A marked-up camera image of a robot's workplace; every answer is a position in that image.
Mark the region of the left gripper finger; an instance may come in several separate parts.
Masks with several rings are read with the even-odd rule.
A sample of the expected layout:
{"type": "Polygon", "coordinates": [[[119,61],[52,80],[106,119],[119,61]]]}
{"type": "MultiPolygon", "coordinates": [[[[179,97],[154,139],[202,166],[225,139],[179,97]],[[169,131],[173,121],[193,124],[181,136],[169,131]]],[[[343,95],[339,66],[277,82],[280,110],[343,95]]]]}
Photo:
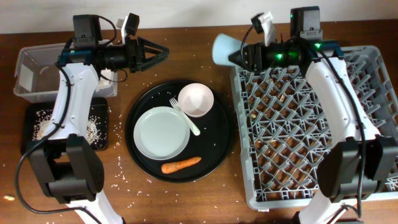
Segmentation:
{"type": "Polygon", "coordinates": [[[158,65],[159,63],[167,60],[168,56],[169,55],[167,53],[161,53],[161,54],[156,54],[156,55],[152,56],[151,58],[145,58],[142,61],[141,70],[146,71],[146,70],[154,67],[155,65],[158,65]]]}
{"type": "Polygon", "coordinates": [[[138,38],[138,45],[144,53],[150,53],[150,54],[155,54],[155,55],[169,54],[169,49],[167,47],[156,44],[152,41],[143,39],[141,37],[138,38]]]}

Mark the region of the blue cup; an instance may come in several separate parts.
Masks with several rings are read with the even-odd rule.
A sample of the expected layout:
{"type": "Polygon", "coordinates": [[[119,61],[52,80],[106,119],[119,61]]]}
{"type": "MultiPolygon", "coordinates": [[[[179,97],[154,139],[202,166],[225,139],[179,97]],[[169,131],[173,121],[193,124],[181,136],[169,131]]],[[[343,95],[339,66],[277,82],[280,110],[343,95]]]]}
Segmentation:
{"type": "Polygon", "coordinates": [[[216,36],[212,47],[212,59],[215,64],[237,67],[233,62],[229,61],[229,56],[240,49],[241,41],[226,34],[220,33],[216,36]]]}

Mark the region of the white tissue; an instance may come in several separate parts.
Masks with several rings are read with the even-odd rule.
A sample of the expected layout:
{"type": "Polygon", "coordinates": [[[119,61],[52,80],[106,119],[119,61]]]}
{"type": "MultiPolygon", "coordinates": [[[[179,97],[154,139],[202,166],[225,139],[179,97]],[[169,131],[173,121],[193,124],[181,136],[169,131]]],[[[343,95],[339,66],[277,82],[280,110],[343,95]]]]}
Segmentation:
{"type": "Polygon", "coordinates": [[[111,83],[113,72],[111,70],[102,70],[98,81],[98,88],[104,88],[111,83]]]}

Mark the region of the white plastic fork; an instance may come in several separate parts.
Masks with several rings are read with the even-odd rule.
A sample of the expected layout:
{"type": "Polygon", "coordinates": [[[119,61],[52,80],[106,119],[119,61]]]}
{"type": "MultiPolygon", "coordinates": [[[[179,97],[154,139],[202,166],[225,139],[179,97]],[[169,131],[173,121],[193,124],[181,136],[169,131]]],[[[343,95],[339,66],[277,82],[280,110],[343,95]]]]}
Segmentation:
{"type": "Polygon", "coordinates": [[[195,135],[195,136],[199,136],[200,135],[200,130],[199,128],[193,123],[193,121],[182,111],[178,101],[175,98],[171,98],[169,99],[170,104],[172,105],[172,107],[174,109],[176,109],[177,111],[179,111],[183,117],[185,118],[186,122],[188,123],[188,126],[191,130],[191,132],[195,135]]]}

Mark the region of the pink bowl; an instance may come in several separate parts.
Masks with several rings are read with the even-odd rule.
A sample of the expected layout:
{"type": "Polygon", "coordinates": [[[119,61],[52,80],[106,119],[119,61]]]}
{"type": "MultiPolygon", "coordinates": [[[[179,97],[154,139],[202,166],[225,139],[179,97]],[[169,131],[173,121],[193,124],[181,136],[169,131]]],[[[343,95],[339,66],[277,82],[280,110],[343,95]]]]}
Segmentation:
{"type": "Polygon", "coordinates": [[[180,90],[177,101],[185,114],[192,118],[199,118],[212,109],[215,97],[206,85],[191,83],[180,90]]]}

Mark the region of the light grey plate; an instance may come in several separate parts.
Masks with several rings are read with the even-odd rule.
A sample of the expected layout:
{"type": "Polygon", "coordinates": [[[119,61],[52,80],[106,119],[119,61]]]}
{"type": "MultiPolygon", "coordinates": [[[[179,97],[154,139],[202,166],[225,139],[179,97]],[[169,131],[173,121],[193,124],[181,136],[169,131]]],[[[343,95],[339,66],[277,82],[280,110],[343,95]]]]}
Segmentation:
{"type": "Polygon", "coordinates": [[[143,113],[134,126],[134,144],[149,159],[164,161],[180,154],[190,139],[190,128],[177,110],[159,106],[143,113]]]}

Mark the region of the rice and peanut waste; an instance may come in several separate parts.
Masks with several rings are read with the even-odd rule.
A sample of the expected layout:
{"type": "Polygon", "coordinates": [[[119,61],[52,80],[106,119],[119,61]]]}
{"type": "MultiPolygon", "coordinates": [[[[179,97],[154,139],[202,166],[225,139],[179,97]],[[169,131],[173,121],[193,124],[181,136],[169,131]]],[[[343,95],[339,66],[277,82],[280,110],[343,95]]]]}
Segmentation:
{"type": "MultiPolygon", "coordinates": [[[[40,140],[44,135],[44,131],[50,124],[52,110],[39,110],[35,113],[35,121],[33,126],[32,140],[40,140]]],[[[100,117],[96,115],[89,115],[86,136],[89,144],[99,146],[99,141],[104,140],[101,136],[99,125],[101,124],[100,117]]]]}

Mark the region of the orange carrot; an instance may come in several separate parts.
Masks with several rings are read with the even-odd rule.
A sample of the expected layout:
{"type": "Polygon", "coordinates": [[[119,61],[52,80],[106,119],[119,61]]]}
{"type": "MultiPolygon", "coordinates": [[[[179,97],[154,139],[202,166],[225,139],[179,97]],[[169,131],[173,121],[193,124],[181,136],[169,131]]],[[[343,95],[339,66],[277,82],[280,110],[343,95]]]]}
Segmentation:
{"type": "Polygon", "coordinates": [[[161,166],[163,174],[171,174],[178,170],[193,166],[201,161],[201,157],[193,157],[184,161],[170,162],[161,166]]]}

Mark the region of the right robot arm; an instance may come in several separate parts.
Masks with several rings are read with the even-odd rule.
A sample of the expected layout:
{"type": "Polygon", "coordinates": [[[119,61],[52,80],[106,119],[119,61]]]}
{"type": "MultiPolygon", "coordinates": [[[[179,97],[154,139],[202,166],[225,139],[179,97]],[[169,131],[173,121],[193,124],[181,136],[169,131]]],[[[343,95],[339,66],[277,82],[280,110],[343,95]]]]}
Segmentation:
{"type": "Polygon", "coordinates": [[[257,14],[251,22],[264,41],[241,44],[241,66],[250,72],[298,66],[331,131],[331,151],[317,167],[319,190],[294,223],[334,223],[347,210],[361,215],[362,201],[384,188],[397,156],[396,140],[383,136],[361,106],[339,43],[323,39],[318,7],[291,10],[286,41],[276,39],[271,13],[257,14]]]}

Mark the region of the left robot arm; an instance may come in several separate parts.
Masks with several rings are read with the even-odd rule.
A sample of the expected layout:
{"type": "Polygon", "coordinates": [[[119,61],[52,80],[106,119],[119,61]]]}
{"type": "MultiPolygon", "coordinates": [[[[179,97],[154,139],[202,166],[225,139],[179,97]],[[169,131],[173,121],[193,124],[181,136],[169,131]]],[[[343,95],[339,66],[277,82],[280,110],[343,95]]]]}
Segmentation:
{"type": "MultiPolygon", "coordinates": [[[[103,41],[100,16],[75,15],[75,35],[55,66],[59,89],[49,124],[22,155],[44,195],[85,223],[123,223],[104,187],[104,167],[88,142],[91,101],[102,71],[143,72],[167,59],[167,47],[136,36],[139,16],[115,30],[119,45],[103,41]]],[[[143,94],[125,124],[127,149],[147,174],[166,182],[190,182],[214,171],[230,152],[234,121],[220,95],[191,80],[161,83],[143,94]]]]}

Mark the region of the grey dishwasher rack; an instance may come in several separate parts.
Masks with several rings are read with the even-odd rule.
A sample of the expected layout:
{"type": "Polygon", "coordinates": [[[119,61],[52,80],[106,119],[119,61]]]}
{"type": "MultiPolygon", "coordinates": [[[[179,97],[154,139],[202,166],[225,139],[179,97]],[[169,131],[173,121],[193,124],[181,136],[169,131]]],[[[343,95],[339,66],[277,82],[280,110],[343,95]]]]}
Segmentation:
{"type": "MultiPolygon", "coordinates": [[[[348,76],[384,136],[397,137],[397,100],[379,49],[345,47],[348,76]]],[[[321,104],[298,67],[230,72],[247,205],[257,211],[305,206],[318,190],[317,165],[331,149],[321,104]]]]}

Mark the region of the round black tray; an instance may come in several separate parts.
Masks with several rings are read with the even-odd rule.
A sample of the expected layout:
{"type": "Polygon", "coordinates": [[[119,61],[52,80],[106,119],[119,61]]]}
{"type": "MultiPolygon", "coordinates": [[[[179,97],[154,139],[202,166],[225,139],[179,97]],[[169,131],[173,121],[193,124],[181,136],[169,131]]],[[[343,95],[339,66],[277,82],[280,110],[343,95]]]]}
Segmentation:
{"type": "Polygon", "coordinates": [[[233,145],[233,113],[223,96],[213,90],[215,101],[212,109],[203,117],[193,119],[201,134],[191,136],[186,148],[179,155],[166,160],[168,163],[201,157],[199,163],[171,174],[164,174],[161,171],[164,161],[150,159],[139,152],[133,139],[133,130],[139,117],[157,106],[170,106],[169,99],[177,96],[183,87],[191,83],[192,80],[172,80],[153,87],[135,102],[126,118],[125,142],[130,156],[145,173],[162,181],[183,183],[201,179],[224,161],[233,145]]]}

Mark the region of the clear plastic bin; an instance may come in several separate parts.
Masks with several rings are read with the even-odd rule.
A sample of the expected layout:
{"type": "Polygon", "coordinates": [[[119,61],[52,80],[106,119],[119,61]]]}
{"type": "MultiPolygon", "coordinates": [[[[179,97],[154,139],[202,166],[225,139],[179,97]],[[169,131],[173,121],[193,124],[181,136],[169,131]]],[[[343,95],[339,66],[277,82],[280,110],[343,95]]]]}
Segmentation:
{"type": "MultiPolygon", "coordinates": [[[[55,101],[63,77],[55,66],[64,43],[24,47],[20,50],[14,76],[17,78],[14,94],[31,103],[55,101]]],[[[72,84],[79,85],[78,92],[86,93],[84,87],[95,87],[94,97],[114,97],[118,94],[118,74],[113,72],[111,83],[98,88],[100,76],[92,66],[69,63],[64,71],[72,84]]]]}

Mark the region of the black rectangular tray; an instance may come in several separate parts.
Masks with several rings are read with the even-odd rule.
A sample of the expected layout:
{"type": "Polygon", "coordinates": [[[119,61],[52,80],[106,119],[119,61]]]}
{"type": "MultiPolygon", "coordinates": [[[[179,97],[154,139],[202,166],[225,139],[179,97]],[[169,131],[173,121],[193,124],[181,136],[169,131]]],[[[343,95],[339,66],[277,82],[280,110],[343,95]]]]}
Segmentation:
{"type": "MultiPolygon", "coordinates": [[[[33,126],[35,121],[35,113],[39,110],[53,110],[54,102],[34,103],[31,104],[25,111],[24,127],[22,131],[21,155],[25,153],[27,143],[32,140],[33,126]]],[[[89,115],[96,115],[100,117],[101,124],[99,125],[102,137],[104,140],[99,141],[99,146],[90,145],[95,151],[103,151],[108,147],[108,102],[105,98],[93,98],[91,101],[89,115]]]]}

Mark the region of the peanut on table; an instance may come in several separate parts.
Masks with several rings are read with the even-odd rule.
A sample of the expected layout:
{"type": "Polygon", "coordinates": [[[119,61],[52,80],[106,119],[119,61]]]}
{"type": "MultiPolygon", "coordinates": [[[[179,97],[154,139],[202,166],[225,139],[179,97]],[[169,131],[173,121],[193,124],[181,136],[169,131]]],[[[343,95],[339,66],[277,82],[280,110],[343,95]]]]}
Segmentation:
{"type": "Polygon", "coordinates": [[[12,196],[12,195],[5,195],[5,196],[4,196],[4,199],[6,199],[6,200],[8,200],[8,201],[13,201],[13,200],[15,200],[15,197],[12,196]]]}

